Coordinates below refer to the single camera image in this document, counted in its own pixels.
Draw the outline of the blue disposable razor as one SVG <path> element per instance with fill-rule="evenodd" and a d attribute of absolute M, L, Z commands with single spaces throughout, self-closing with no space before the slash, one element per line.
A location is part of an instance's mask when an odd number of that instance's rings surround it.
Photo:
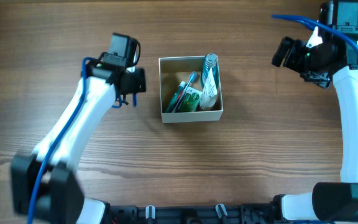
<path fill-rule="evenodd" d="M 133 93 L 132 100 L 133 100 L 133 106 L 136 107 L 137 106 L 137 94 L 136 93 Z"/>

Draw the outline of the red green toothpaste tube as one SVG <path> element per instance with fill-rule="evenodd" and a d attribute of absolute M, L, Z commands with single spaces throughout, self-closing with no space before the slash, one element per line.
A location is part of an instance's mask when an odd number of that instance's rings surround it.
<path fill-rule="evenodd" d="M 175 106 L 177 105 L 177 101 L 182 93 L 182 91 L 184 90 L 185 88 L 185 85 L 186 83 L 184 81 L 182 81 L 178 87 L 177 87 L 177 90 L 175 91 L 175 93 L 173 94 L 168 106 L 167 106 L 167 109 L 165 110 L 166 113 L 171 113 L 173 111 L 173 109 L 175 108 Z"/>

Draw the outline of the blue white toothbrush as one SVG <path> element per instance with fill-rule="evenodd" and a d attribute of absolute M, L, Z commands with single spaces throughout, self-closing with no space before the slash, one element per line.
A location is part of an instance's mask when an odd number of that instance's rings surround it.
<path fill-rule="evenodd" d="M 188 79 L 188 83 L 185 85 L 184 89 L 183 89 L 183 92 L 181 94 L 181 96 L 179 97 L 179 100 L 177 102 L 177 104 L 175 105 L 174 109 L 173 109 L 173 113 L 176 113 L 180 104 L 182 103 L 184 97 L 185 97 L 185 94 L 186 94 L 186 91 L 188 89 L 188 87 L 194 82 L 194 80 L 196 79 L 196 76 L 197 76 L 197 73 L 196 72 L 192 72 L 191 75 L 189 76 L 189 79 Z"/>

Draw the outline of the green white soap box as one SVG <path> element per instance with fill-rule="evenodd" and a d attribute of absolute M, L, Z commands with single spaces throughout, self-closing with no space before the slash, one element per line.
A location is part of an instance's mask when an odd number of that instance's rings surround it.
<path fill-rule="evenodd" d="M 187 112 L 195 112 L 200 102 L 202 92 L 194 89 L 192 87 L 188 87 L 186 93 L 183 97 L 183 101 L 178 107 L 178 112 L 187 113 Z"/>

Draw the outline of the teal mouthwash bottle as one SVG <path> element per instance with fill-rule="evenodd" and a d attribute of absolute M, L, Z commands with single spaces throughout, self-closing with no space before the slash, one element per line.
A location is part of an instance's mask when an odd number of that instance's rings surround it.
<path fill-rule="evenodd" d="M 204 63 L 203 63 L 203 69 L 201 73 L 201 87 L 204 88 L 204 85 L 206 83 L 206 79 L 208 77 L 209 71 L 212 69 L 213 77 L 215 84 L 217 86 L 220 85 L 220 77 L 218 72 L 218 56 L 214 53 L 210 53 L 205 56 Z"/>

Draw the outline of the white cream tube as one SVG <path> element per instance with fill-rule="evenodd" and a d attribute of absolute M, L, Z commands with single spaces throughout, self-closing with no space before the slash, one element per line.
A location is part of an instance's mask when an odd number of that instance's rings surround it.
<path fill-rule="evenodd" d="M 200 97 L 200 108 L 204 111 L 211 110 L 215 105 L 217 98 L 218 89 L 214 80 L 213 69 L 210 68 Z"/>

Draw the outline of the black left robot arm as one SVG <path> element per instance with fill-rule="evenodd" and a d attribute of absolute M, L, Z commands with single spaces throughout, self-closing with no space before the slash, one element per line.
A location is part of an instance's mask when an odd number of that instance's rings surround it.
<path fill-rule="evenodd" d="M 85 196 L 76 178 L 81 155 L 102 117 L 146 91 L 137 67 L 140 42 L 114 33 L 108 51 L 85 57 L 75 94 L 50 132 L 28 156 L 11 162 L 14 211 L 26 222 L 109 223 L 110 204 Z"/>

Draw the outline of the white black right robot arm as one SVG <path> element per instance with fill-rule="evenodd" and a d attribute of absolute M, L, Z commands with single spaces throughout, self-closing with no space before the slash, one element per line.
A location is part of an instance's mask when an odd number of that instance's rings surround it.
<path fill-rule="evenodd" d="M 336 90 L 342 128 L 340 182 L 319 182 L 298 195 L 277 195 L 265 219 L 277 223 L 358 222 L 358 2 L 327 1 L 318 20 L 286 15 L 312 31 L 309 41 L 284 37 L 272 58 L 276 67 L 306 82 Z"/>

